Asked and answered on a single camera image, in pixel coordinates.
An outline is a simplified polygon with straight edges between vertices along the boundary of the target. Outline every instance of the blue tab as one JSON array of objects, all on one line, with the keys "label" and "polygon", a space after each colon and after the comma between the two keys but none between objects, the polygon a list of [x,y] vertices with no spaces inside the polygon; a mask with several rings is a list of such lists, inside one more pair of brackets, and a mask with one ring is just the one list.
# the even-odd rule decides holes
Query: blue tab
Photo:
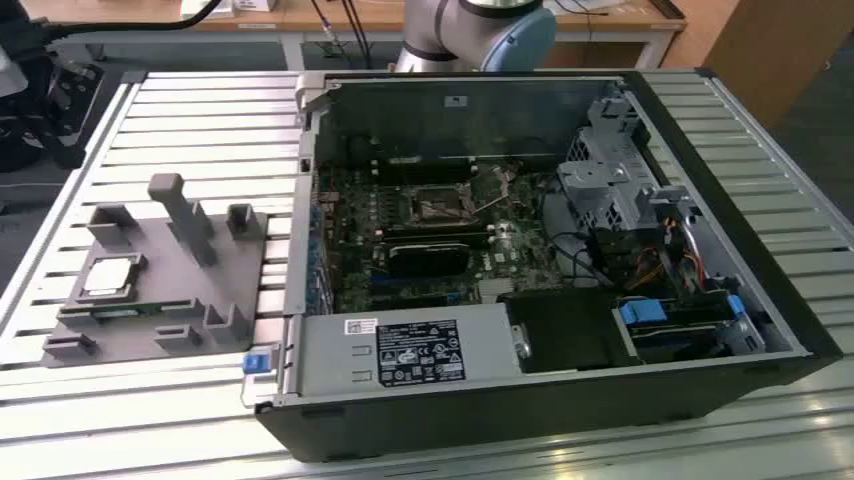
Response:
[{"label": "blue tab", "polygon": [[626,325],[667,321],[662,302],[654,299],[630,300],[619,308]]},{"label": "blue tab", "polygon": [[733,309],[733,313],[737,317],[747,313],[745,302],[742,302],[742,297],[739,297],[738,295],[730,295],[729,297],[726,297],[726,301],[730,303],[730,308]]},{"label": "blue tab", "polygon": [[626,304],[619,307],[619,314],[623,317],[623,323],[626,325],[631,325],[638,321],[638,317],[635,317],[635,311],[631,309],[631,305]]},{"label": "blue tab", "polygon": [[270,372],[270,354],[247,353],[243,357],[243,373],[247,375]]}]

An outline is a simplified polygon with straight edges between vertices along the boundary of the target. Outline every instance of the black cable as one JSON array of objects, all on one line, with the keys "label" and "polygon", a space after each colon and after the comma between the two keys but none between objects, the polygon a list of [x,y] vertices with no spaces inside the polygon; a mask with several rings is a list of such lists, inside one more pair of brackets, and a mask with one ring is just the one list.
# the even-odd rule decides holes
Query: black cable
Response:
[{"label": "black cable", "polygon": [[567,8],[563,3],[561,3],[561,0],[555,0],[555,3],[565,12],[573,13],[575,15],[585,15],[585,19],[587,20],[587,43],[585,44],[585,51],[582,53],[583,68],[587,66],[587,56],[590,53],[590,47],[593,45],[593,21],[590,20],[590,17],[607,17],[610,14],[607,12],[591,12],[590,9],[578,0],[571,0],[571,2],[582,8],[583,12]]},{"label": "black cable", "polygon": [[566,257],[567,260],[570,260],[570,262],[573,262],[573,273],[575,274],[578,272],[577,269],[577,265],[581,265],[582,268],[585,268],[585,270],[587,270],[590,272],[591,275],[595,276],[597,280],[599,280],[599,283],[605,284],[605,285],[613,285],[614,282],[611,281],[611,279],[602,273],[599,272],[594,266],[591,264],[589,264],[587,262],[582,261],[578,259],[578,254],[581,251],[587,251],[586,248],[581,248],[578,250],[578,252],[575,252],[575,254],[571,254],[562,246],[561,244],[555,241],[558,237],[561,237],[562,235],[573,235],[577,238],[579,238],[579,240],[586,240],[589,238],[589,236],[583,233],[583,232],[561,232],[557,235],[550,235],[549,234],[549,229],[546,228],[546,195],[547,193],[543,193],[541,201],[539,201],[539,205],[538,205],[538,210],[539,210],[539,222],[541,222],[541,228],[543,231],[543,235],[546,237],[546,240],[549,241],[549,243],[551,244],[551,246],[555,248],[555,251],[558,253],[561,253],[561,255],[563,255]]},{"label": "black cable", "polygon": [[356,4],[352,3],[352,0],[344,0],[350,4],[350,10],[352,10],[352,16],[356,19],[356,26],[359,27],[359,35],[362,35],[362,43],[364,44],[364,52],[368,56],[367,58],[367,67],[368,70],[374,69],[374,57],[371,55],[371,46],[368,45],[368,38],[364,35],[364,28],[362,27],[362,18],[359,18],[359,10],[356,10]]},{"label": "black cable", "polygon": [[348,0],[342,0],[344,5],[344,13],[347,13],[347,20],[350,21],[350,28],[356,37],[359,43],[359,51],[362,52],[362,58],[364,59],[364,66],[368,70],[374,68],[371,61],[371,52],[368,51],[368,45],[364,38],[364,31],[362,30],[362,21],[359,20],[359,13],[356,12],[354,4]]},{"label": "black cable", "polygon": [[59,40],[68,35],[76,35],[79,33],[92,32],[124,32],[128,30],[144,30],[144,31],[163,31],[163,30],[182,30],[196,25],[210,15],[214,9],[219,6],[222,0],[211,0],[208,4],[199,10],[199,12],[186,20],[180,22],[166,23],[150,23],[150,22],[104,22],[104,23],[79,23],[76,25],[51,25],[44,26],[51,36],[51,41]]},{"label": "black cable", "polygon": [[315,7],[315,12],[318,12],[318,16],[320,17],[320,21],[326,23],[326,16],[320,11],[320,5],[318,5],[318,0],[311,0],[311,5]]},{"label": "black cable", "polygon": [[582,253],[587,253],[587,249],[586,248],[579,248],[578,251],[573,254],[573,275],[565,275],[563,279],[571,279],[570,280],[570,285],[573,287],[575,287],[575,280],[578,280],[579,278],[587,278],[590,280],[599,280],[599,278],[595,275],[579,275],[578,274],[578,256]]}]

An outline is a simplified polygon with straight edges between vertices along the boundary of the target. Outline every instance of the metal slotted surface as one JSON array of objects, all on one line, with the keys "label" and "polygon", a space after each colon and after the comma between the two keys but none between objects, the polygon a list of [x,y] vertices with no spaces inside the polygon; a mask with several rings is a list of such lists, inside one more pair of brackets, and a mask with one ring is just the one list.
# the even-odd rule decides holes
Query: metal slotted surface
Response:
[{"label": "metal slotted surface", "polygon": [[[120,89],[103,141],[90,145],[87,168],[63,193],[68,202],[58,201],[56,222],[46,222],[3,299],[0,476],[625,479],[674,478],[687,469],[697,479],[854,475],[850,227],[714,82],[693,73],[647,79],[849,355],[841,362],[701,420],[319,465],[288,456],[240,403],[240,354],[38,367],[92,240],[80,225],[99,202],[130,202],[138,217],[164,215],[146,200],[155,172],[184,176],[187,196],[208,213],[250,202],[272,215],[256,340],[275,341],[299,138],[295,74],[151,74]],[[679,183],[667,154],[655,153]],[[15,284],[24,285],[18,292]]]}]

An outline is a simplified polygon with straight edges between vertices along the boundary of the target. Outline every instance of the metal frame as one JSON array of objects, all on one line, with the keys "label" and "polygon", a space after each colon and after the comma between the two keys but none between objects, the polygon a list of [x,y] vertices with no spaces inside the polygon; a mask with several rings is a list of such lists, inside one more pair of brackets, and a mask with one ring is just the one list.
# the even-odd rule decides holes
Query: metal frame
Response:
[{"label": "metal frame", "polygon": [[[151,74],[148,79],[218,82],[230,79],[236,91],[258,87],[283,72]],[[91,206],[87,198],[110,199],[134,187],[135,178],[160,164],[178,165],[192,182],[211,182],[206,209],[222,203],[210,196],[247,192],[260,211],[274,214],[264,275],[267,289],[259,309],[256,343],[275,343],[282,332],[282,286],[287,278],[290,197],[270,195],[288,186],[282,166],[296,164],[296,144],[234,143],[199,146],[211,131],[179,132],[192,146],[132,147],[110,151],[118,131],[142,133],[164,143],[172,136],[130,132],[138,120],[176,118],[188,109],[208,118],[266,105],[295,110],[294,89],[276,100],[202,103],[138,103],[138,84],[120,87],[111,114],[92,137],[84,169],[72,174],[26,261],[0,300],[0,318],[10,322],[0,336],[0,463],[10,478],[131,475],[135,478],[423,478],[554,479],[582,474],[597,479],[669,478],[690,469],[698,480],[731,478],[838,478],[852,474],[854,451],[854,262],[850,224],[822,201],[824,195],[782,154],[749,115],[719,90],[717,80],[694,72],[645,72],[665,105],[689,134],[737,206],[771,250],[777,262],[808,298],[848,357],[802,381],[763,389],[706,418],[669,425],[583,432],[518,442],[453,448],[382,457],[362,462],[300,464],[252,418],[240,403],[243,374],[239,354],[108,366],[46,370],[10,364],[10,356],[39,351],[39,342],[11,345],[24,332],[52,327],[46,295],[62,295],[62,281],[82,264],[86,251],[58,250],[59,243],[83,245],[70,224]],[[176,97],[188,88],[174,83]],[[251,125],[236,131],[258,131]],[[661,150],[663,170],[679,176]],[[103,161],[108,168],[100,168]],[[239,172],[244,178],[223,181]],[[104,180],[119,187],[91,186]],[[204,189],[195,188],[204,197]],[[144,203],[134,209],[156,213]],[[251,387],[250,395],[275,390],[275,383]],[[39,459],[51,458],[50,462]]]},{"label": "metal frame", "polygon": [[[110,43],[279,43],[288,70],[306,70],[303,44],[308,42],[327,42],[328,36],[323,31],[275,32],[263,31],[259,25],[243,32],[100,32],[75,35],[58,42],[66,53],[75,60],[92,61],[87,44]],[[593,41],[603,43],[635,42],[643,43],[643,50],[635,68],[657,68],[667,53],[670,42],[677,30],[649,30],[645,32],[593,32]],[[352,32],[340,32],[342,41],[356,40]],[[368,42],[403,42],[403,32],[366,32]],[[558,32],[557,42],[587,43],[587,32]]]}]

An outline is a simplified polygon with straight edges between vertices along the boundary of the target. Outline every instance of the wooden table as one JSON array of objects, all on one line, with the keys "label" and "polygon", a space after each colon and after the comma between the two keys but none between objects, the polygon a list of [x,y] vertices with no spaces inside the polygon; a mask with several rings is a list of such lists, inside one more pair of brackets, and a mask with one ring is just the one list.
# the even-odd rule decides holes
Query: wooden table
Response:
[{"label": "wooden table", "polygon": [[[31,16],[55,23],[172,22],[179,0],[23,0]],[[368,42],[403,39],[403,0],[355,0]],[[355,41],[340,1],[320,8],[342,41]],[[609,16],[558,15],[558,42],[641,43],[635,66],[658,67],[683,20],[665,18],[650,0],[630,0],[605,11]],[[66,44],[278,42],[290,70],[304,70],[302,44],[327,40],[311,0],[279,0],[272,12],[236,12],[235,18],[206,20],[174,32],[102,32],[70,37]]]},{"label": "wooden table", "polygon": [[665,67],[710,68],[765,128],[773,128],[852,33],[854,1],[674,3],[690,25],[667,51]]}]

